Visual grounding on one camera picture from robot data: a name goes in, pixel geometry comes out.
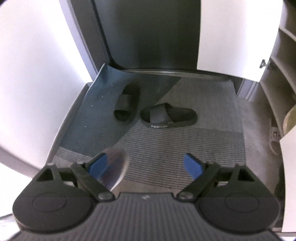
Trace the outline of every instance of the striped mat section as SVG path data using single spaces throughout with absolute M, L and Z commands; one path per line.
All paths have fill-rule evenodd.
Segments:
M 194 127 L 156 130 L 140 121 L 114 148 L 126 151 L 130 157 L 125 179 L 175 189 L 192 182 L 183 165 L 185 153 L 224 167 L 246 162 L 242 133 Z

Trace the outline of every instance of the screw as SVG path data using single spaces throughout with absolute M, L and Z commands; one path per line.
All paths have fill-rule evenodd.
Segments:
M 180 192 L 179 198 L 182 200 L 191 200 L 193 198 L 193 194 L 191 192 Z
M 101 193 L 98 195 L 98 198 L 99 198 L 101 201 L 109 201 L 109 200 L 112 200 L 112 199 L 113 199 L 113 194 L 110 193 L 110 192 L 101 192 Z

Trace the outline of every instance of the blue pad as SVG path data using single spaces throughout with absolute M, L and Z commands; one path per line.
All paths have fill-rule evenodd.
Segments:
M 107 169 L 108 157 L 106 154 L 99 157 L 89 168 L 89 174 L 95 179 L 99 180 L 102 174 Z
M 199 163 L 199 160 L 197 160 L 190 153 L 186 153 L 184 156 L 184 166 L 186 171 L 194 180 L 198 178 L 204 171 L 203 166 Z

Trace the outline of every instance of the open cabinet door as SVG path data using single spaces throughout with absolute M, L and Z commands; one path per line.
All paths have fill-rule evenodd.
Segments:
M 296 127 L 281 140 L 285 172 L 285 212 L 282 232 L 296 232 Z
M 197 69 L 260 81 L 271 55 L 282 0 L 202 0 Z

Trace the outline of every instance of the gray tile floor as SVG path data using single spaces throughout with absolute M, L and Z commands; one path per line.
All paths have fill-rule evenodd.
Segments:
M 269 106 L 248 102 L 238 98 L 242 115 L 247 166 L 273 193 L 279 181 L 281 156 L 275 156 L 269 149 L 269 119 L 272 110 Z

